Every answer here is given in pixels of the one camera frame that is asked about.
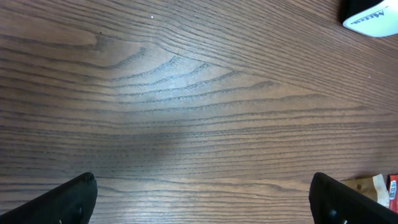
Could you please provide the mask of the red snack stick packet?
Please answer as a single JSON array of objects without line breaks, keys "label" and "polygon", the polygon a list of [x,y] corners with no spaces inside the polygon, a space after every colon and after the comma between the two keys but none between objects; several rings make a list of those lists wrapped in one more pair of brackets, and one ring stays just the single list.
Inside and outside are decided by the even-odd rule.
[{"label": "red snack stick packet", "polygon": [[393,212],[398,213],[398,194],[397,194],[397,184],[398,175],[389,175],[387,178],[388,191],[389,191],[389,209]]}]

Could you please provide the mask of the beige snack pouch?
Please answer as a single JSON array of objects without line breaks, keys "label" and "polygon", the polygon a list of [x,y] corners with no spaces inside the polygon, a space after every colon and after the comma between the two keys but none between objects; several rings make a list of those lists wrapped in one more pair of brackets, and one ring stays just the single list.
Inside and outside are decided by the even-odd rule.
[{"label": "beige snack pouch", "polygon": [[382,174],[363,179],[343,180],[341,183],[383,207],[389,208],[389,192]]}]

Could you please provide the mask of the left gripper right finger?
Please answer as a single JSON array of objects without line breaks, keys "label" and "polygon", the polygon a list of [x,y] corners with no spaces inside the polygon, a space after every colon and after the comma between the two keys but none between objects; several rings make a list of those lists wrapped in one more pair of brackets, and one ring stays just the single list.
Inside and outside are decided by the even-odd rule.
[{"label": "left gripper right finger", "polygon": [[397,224],[397,214],[330,176],[314,174],[309,202],[315,224]]}]

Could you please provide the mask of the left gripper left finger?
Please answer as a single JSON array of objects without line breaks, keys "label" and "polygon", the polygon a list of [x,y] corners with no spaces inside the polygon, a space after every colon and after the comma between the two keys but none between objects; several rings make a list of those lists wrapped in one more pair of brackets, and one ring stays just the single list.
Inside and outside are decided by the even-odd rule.
[{"label": "left gripper left finger", "polygon": [[85,172],[1,215],[10,224],[88,224],[98,196],[97,182]]}]

